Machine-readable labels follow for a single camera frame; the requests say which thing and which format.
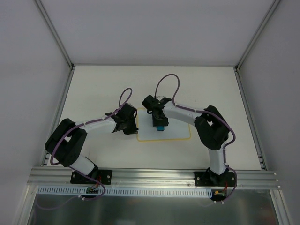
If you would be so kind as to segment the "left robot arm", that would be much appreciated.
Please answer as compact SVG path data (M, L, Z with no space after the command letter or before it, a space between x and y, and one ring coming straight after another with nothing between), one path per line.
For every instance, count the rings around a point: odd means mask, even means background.
M136 116L137 109L125 103L99 119L76 123L66 118L46 141L45 150L51 154L51 159L73 169L85 182L101 181L98 166L82 154L88 133L95 131L98 135L122 131L125 135L137 134Z

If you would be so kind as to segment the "yellow-framed small whiteboard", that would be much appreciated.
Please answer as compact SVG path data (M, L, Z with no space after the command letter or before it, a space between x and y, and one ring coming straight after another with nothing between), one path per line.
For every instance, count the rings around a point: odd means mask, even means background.
M145 108L137 109L136 124L138 127L137 140L139 142L188 140L191 138L190 125L175 119L169 119L168 126L154 127L152 115L147 114Z

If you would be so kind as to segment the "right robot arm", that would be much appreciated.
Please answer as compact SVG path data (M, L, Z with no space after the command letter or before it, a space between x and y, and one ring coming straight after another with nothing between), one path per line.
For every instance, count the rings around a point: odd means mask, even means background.
M172 99L161 100L148 95L142 102L147 113L152 115L152 125L163 131L169 125L169 119L176 119L193 125L202 144L208 148L210 166L200 180L205 185L223 186L229 169L226 167L225 147L229 138L229 126L214 106L204 109L191 109L176 105Z

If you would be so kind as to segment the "blue whiteboard eraser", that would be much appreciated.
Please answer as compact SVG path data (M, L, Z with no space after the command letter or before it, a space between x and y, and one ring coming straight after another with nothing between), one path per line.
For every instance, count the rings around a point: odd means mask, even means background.
M164 131L165 127L164 126L157 126L157 131Z

